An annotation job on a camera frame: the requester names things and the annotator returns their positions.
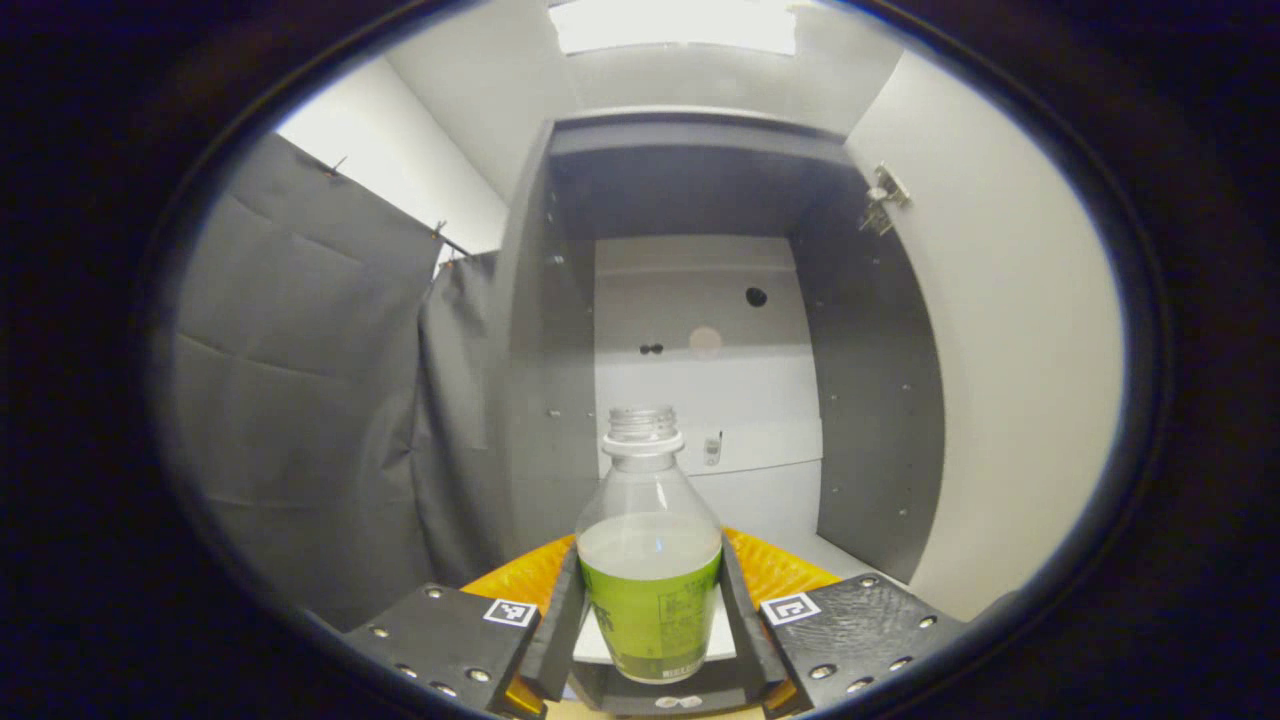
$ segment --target bottle neck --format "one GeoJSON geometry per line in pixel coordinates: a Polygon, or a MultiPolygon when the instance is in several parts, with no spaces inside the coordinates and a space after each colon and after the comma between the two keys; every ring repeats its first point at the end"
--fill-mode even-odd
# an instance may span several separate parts
{"type": "Polygon", "coordinates": [[[676,464],[676,454],[658,455],[614,455],[613,469],[620,473],[655,473],[667,470],[676,464]]]}

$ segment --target gray curtain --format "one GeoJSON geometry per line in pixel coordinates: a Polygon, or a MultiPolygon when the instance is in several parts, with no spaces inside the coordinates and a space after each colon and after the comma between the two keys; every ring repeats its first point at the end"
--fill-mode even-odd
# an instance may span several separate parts
{"type": "Polygon", "coordinates": [[[419,320],[439,250],[273,135],[230,178],[182,279],[184,460],[248,561],[342,630],[435,577],[413,469],[429,455],[419,320]]]}
{"type": "Polygon", "coordinates": [[[497,256],[445,265],[420,318],[426,363],[413,423],[413,478],[436,579],[451,585],[508,560],[503,547],[512,527],[495,498],[511,491],[498,473],[488,387],[497,256]]]}

